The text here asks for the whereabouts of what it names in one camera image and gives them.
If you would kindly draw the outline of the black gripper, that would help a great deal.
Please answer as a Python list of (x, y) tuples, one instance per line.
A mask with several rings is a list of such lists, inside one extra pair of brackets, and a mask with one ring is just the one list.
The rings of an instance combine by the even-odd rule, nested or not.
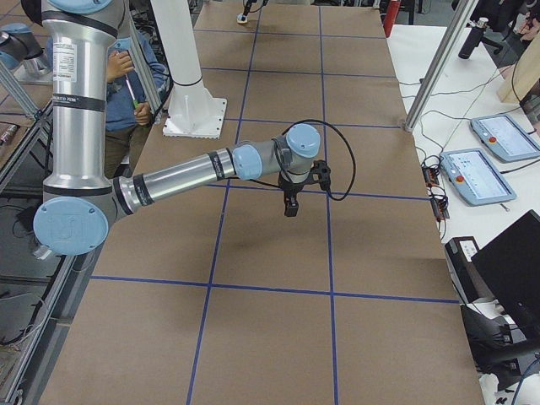
[(278, 187), (283, 191), (284, 215), (293, 218), (299, 211), (297, 194), (303, 190), (306, 179), (300, 182), (286, 180), (282, 175), (278, 176)]

